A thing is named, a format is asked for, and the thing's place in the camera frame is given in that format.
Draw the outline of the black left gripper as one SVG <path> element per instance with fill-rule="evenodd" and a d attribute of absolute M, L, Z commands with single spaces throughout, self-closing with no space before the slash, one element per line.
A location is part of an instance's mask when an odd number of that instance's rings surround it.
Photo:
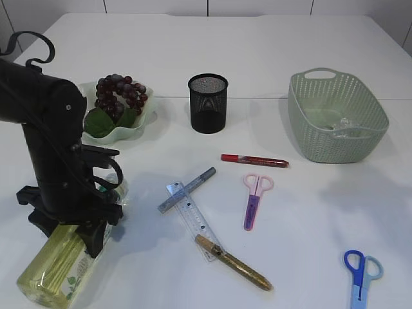
<path fill-rule="evenodd" d="M 51 198 L 43 199 L 40 188 L 32 186 L 23 187 L 16 196 L 19 204 L 33 206 L 28 221 L 45 235 L 52 234 L 59 224 L 80 225 L 77 234 L 88 254 L 96 258 L 104 246 L 107 222 L 117 225 L 123 217 L 120 201 L 124 197 L 124 183 L 116 183 L 110 189 L 100 186 L 98 190 L 109 201 L 83 191 L 66 192 L 64 189 L 52 191 Z"/>

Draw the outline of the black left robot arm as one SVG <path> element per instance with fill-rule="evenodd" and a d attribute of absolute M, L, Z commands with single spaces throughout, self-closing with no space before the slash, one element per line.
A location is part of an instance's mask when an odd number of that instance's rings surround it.
<path fill-rule="evenodd" d="M 29 221 L 50 236 L 58 225 L 73 225 L 90 256 L 103 247 L 106 225 L 123 216 L 116 183 L 93 174 L 112 168 L 118 151 L 81 141 L 86 99 L 74 83 L 31 68 L 1 61 L 1 120 L 23 129 L 37 185 L 17 193 L 31 205 Z"/>

